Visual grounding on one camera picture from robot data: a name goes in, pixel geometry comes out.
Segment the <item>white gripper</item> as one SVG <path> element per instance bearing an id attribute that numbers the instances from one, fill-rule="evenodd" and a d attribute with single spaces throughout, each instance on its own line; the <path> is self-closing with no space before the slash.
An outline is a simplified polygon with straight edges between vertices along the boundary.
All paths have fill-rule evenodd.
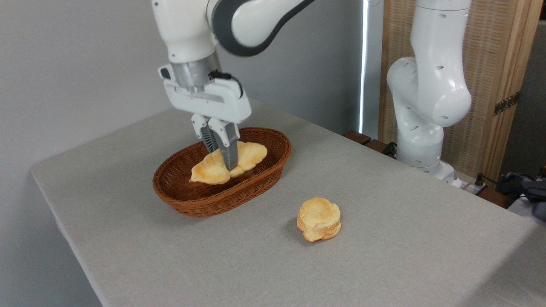
<path id="1" fill-rule="evenodd" d="M 170 103 L 178 110 L 194 113 L 191 118 L 195 134 L 207 151 L 220 149 L 226 168 L 238 165 L 237 124 L 251 115 L 247 95 L 234 80 L 215 78 L 205 85 L 202 93 L 190 93 L 175 81 L 163 80 Z"/>

